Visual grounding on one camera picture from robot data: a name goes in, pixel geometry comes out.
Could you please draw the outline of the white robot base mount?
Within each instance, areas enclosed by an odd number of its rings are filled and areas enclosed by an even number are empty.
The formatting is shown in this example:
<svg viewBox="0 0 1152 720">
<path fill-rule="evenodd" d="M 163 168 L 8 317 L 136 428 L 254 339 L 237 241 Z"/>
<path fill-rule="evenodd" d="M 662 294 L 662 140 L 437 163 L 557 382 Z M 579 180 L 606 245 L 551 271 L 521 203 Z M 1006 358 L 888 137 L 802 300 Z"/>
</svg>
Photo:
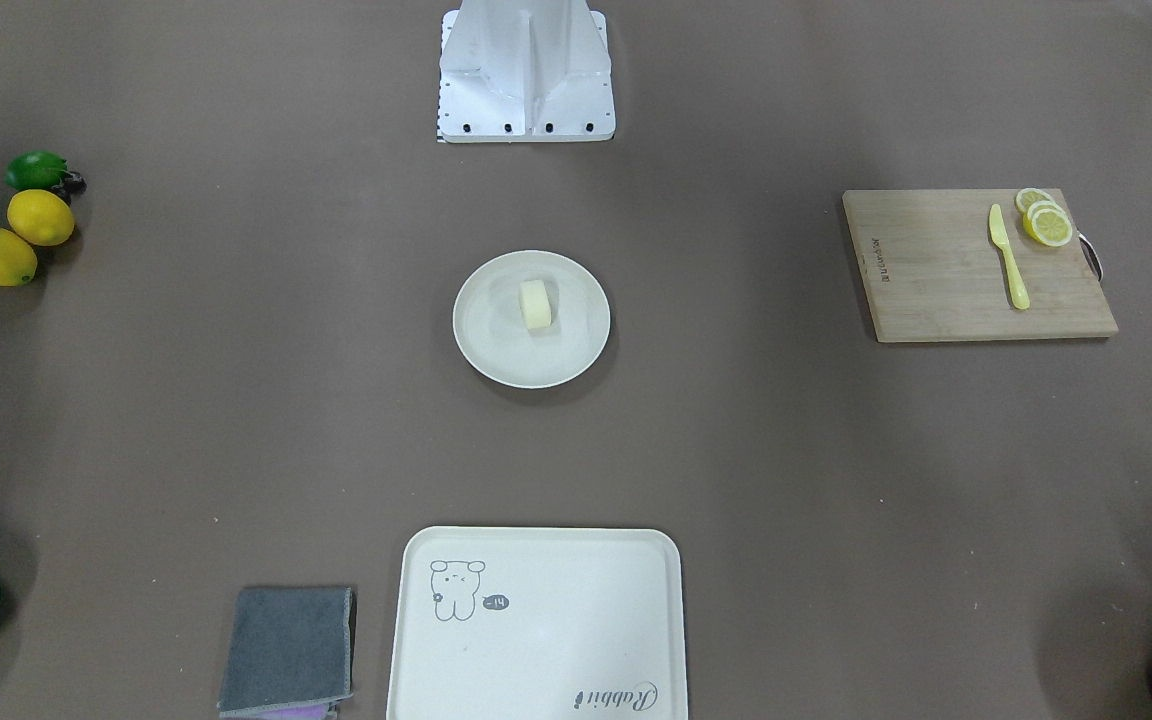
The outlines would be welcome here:
<svg viewBox="0 0 1152 720">
<path fill-rule="evenodd" d="M 463 1 L 440 28 L 438 141 L 614 137 L 608 23 L 585 1 Z"/>
</svg>

